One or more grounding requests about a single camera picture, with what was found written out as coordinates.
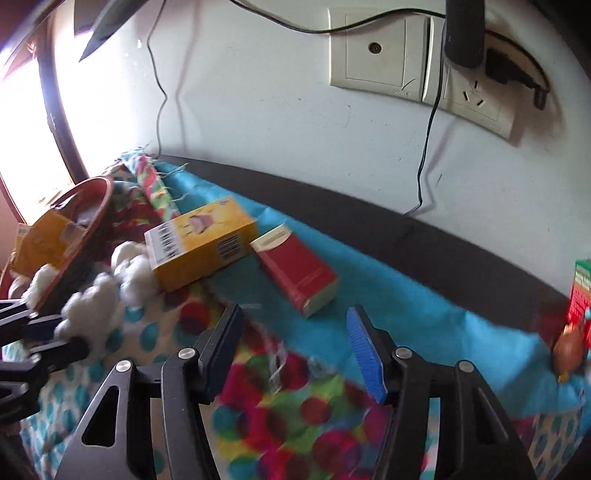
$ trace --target cotton ball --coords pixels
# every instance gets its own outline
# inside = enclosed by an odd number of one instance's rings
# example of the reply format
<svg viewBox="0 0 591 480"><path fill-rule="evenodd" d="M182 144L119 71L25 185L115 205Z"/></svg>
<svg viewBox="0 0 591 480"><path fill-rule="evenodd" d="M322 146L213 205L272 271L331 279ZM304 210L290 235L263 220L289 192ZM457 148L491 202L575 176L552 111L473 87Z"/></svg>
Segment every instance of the cotton ball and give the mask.
<svg viewBox="0 0 591 480"><path fill-rule="evenodd" d="M8 289L8 298L10 300L20 299L25 294L29 286L31 285L31 280L25 275L20 274L13 274L14 280L10 284L10 288Z"/></svg>
<svg viewBox="0 0 591 480"><path fill-rule="evenodd" d="M129 307L142 307L158 291L158 280L152 272L150 261L145 255L139 255L129 261L129 265L120 272L121 301Z"/></svg>
<svg viewBox="0 0 591 480"><path fill-rule="evenodd" d="M129 267L129 259L125 258L119 266L113 271L113 276L117 279L119 283L123 283L125 280L125 272Z"/></svg>
<svg viewBox="0 0 591 480"><path fill-rule="evenodd" d="M45 291L51 285L51 282L57 277L58 269L53 265L43 265L31 280L31 285L27 291L22 294L22 299L27 303L27 307L34 310L39 300L41 300Z"/></svg>
<svg viewBox="0 0 591 480"><path fill-rule="evenodd" d="M113 250L111 255L111 270L114 272L118 266L125 260L130 261L138 255L147 255L148 250L145 244L139 244L137 242L123 242Z"/></svg>
<svg viewBox="0 0 591 480"><path fill-rule="evenodd" d="M107 273L97 275L92 286L84 293L74 293L62 308L64 320L54 330L54 337L59 340L84 337L89 343L89 357L101 356L118 303L116 280Z"/></svg>

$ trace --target wall plate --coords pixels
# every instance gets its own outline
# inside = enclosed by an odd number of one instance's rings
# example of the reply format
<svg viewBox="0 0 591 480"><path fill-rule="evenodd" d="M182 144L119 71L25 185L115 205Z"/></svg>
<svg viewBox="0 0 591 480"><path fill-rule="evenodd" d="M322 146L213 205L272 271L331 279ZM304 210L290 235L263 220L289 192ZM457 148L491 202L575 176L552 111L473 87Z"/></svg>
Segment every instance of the wall plate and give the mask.
<svg viewBox="0 0 591 480"><path fill-rule="evenodd" d="M375 8L329 8L330 27L371 17ZM427 18L391 16L330 35L330 84L421 101Z"/></svg>
<svg viewBox="0 0 591 480"><path fill-rule="evenodd" d="M435 102L439 82L444 21L441 18L432 17L430 22L431 36L423 102L432 105ZM486 37L485 54L486 48L491 44L497 46L494 39ZM502 85L488 78L484 72L484 64L477 69L469 70L446 63L443 69L443 90L439 107L504 138L509 138L520 91L520 85L517 83Z"/></svg>

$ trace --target barcode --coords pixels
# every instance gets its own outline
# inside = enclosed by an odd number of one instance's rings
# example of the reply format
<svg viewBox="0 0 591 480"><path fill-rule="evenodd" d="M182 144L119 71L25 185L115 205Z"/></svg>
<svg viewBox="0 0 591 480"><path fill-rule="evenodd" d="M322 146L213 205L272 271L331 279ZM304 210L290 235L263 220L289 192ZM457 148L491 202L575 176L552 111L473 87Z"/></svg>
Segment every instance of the barcode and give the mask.
<svg viewBox="0 0 591 480"><path fill-rule="evenodd" d="M217 252L224 261L228 261L234 257L240 257L242 253L242 245L238 234L227 236L217 243Z"/></svg>
<svg viewBox="0 0 591 480"><path fill-rule="evenodd" d="M171 258L177 257L181 254L176 237L173 234L173 229L168 223L163 223L160 225L157 229L157 234L160 245L162 246L164 259L170 260Z"/></svg>

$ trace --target plug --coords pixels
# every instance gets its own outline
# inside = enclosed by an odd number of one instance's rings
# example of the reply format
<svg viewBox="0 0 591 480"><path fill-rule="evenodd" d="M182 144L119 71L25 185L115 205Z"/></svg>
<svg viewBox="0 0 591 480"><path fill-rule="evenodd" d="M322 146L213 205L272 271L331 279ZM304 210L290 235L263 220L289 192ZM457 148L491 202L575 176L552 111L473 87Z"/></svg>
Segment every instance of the plug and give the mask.
<svg viewBox="0 0 591 480"><path fill-rule="evenodd" d="M505 53L489 48L486 51L485 73L491 78L503 85L509 82L519 82L534 91L534 106L538 110L543 110L548 98L548 90L523 71L519 65L509 58Z"/></svg>

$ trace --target yellow box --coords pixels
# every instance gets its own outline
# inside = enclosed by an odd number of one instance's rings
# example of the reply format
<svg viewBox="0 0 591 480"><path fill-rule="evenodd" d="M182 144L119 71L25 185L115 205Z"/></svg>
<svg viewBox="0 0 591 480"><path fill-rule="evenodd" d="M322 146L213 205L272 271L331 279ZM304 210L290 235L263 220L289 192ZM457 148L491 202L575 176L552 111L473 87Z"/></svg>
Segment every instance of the yellow box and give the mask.
<svg viewBox="0 0 591 480"><path fill-rule="evenodd" d="M250 253L256 222L232 197L185 213L145 234L152 270L167 292Z"/></svg>
<svg viewBox="0 0 591 480"><path fill-rule="evenodd" d="M26 225L19 227L20 233L17 232L17 235L25 230ZM20 241L16 240L17 252L12 269L28 278L32 278L37 270L48 263L59 270L76 249L84 232L84 228L69 218L49 209Z"/></svg>

